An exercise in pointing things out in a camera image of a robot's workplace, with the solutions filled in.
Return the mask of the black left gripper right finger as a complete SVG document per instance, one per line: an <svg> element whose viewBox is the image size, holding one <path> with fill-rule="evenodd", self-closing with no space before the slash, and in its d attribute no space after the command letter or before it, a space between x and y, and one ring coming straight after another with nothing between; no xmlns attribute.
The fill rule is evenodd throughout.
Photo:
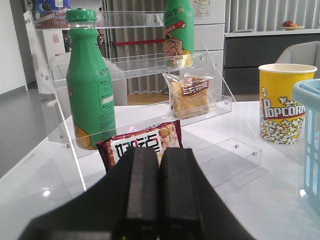
<svg viewBox="0 0 320 240"><path fill-rule="evenodd" d="M165 150L159 191L160 239L253 239L208 182L191 149Z"/></svg>

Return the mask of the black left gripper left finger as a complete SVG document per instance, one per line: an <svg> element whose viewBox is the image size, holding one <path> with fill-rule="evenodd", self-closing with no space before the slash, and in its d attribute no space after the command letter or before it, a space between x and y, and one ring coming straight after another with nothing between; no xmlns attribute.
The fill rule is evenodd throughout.
<svg viewBox="0 0 320 240"><path fill-rule="evenodd" d="M131 147L86 192L30 221L21 240L155 240L158 160Z"/></svg>

